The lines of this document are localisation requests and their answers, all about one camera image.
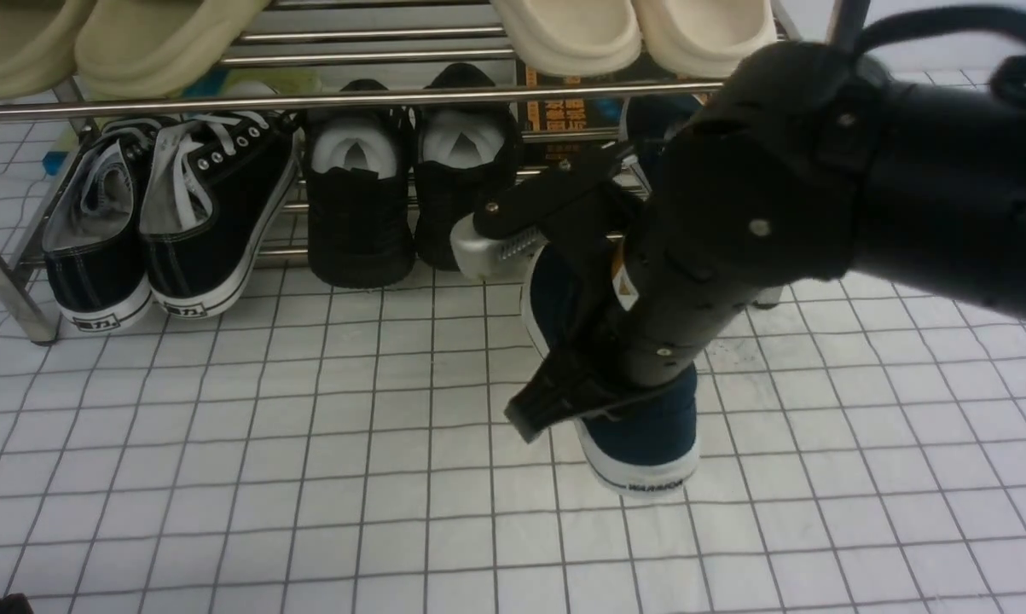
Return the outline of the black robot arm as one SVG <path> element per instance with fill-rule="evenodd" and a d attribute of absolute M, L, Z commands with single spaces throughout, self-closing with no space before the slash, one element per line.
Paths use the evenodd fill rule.
<path fill-rule="evenodd" d="M 741 62 L 666 143 L 639 212 L 590 148 L 478 207 L 484 250 L 541 234 L 571 329 L 506 415 L 532 442 L 663 397 L 770 287 L 856 269 L 1026 320 L 1026 11 L 949 5 Z"/>

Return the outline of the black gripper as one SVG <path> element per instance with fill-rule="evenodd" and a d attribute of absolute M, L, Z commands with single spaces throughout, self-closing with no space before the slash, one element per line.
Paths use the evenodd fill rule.
<path fill-rule="evenodd" d="M 687 408 L 693 357 L 762 290 L 852 269 L 892 279 L 890 218 L 868 190 L 892 81 L 871 49 L 786 40 L 744 60 L 673 137 L 641 212 L 615 182 L 633 147 L 587 148 L 475 209 L 486 240 L 555 232 L 580 283 L 570 330 L 505 407 L 524 442 Z M 611 287 L 619 250 L 629 310 Z"/>

